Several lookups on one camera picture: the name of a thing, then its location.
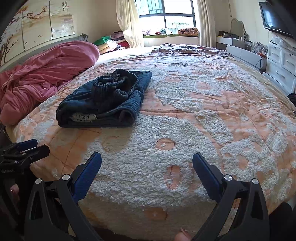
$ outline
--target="wall-mounted television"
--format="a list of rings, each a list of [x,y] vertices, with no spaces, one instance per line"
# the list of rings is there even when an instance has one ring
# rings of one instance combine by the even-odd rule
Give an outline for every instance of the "wall-mounted television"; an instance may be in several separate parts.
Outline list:
[[[269,31],[293,38],[287,26],[268,2],[259,2],[264,28]]]

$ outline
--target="window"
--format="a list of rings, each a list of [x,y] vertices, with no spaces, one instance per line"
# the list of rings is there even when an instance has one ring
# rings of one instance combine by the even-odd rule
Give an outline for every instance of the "window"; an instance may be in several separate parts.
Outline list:
[[[196,27],[192,0],[136,0],[136,5],[143,30],[166,28],[176,34]]]

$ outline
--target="window pane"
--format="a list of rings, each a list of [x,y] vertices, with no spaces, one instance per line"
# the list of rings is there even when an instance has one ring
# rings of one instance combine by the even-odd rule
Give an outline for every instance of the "window pane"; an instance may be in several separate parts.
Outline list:
[[[166,13],[192,14],[190,0],[163,0]]]
[[[161,0],[136,0],[139,15],[163,13]]]
[[[140,18],[140,23],[142,29],[145,31],[151,30],[151,34],[154,34],[161,28],[165,28],[165,20],[163,16]]]
[[[165,17],[167,29],[171,30],[173,34],[177,34],[181,28],[193,28],[192,17],[181,16],[167,16]]]

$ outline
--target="painting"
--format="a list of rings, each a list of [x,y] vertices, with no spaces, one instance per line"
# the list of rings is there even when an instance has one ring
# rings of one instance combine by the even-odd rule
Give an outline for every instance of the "painting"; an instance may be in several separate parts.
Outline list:
[[[75,34],[71,2],[69,0],[51,0],[50,21],[54,39]]]
[[[25,50],[52,39],[49,1],[29,0],[23,7],[22,32]]]
[[[23,51],[22,9],[20,9],[0,38],[0,66]]]

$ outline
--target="metal screw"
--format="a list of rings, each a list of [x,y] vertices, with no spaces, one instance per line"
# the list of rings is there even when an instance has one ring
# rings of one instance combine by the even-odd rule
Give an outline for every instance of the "metal screw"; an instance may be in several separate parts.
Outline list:
[[[62,176],[62,179],[63,179],[64,181],[69,180],[69,178],[70,178],[70,175],[68,175],[68,174],[65,174],[64,176]]]
[[[38,178],[38,179],[36,179],[36,181],[35,181],[36,184],[39,184],[39,183],[41,183],[41,182],[42,182],[42,179],[41,179],[41,178]]]
[[[232,180],[232,177],[230,175],[225,175],[224,179],[226,181],[231,181]]]
[[[254,184],[258,184],[259,181],[258,181],[257,179],[254,178],[254,179],[252,180],[252,183],[254,183]]]

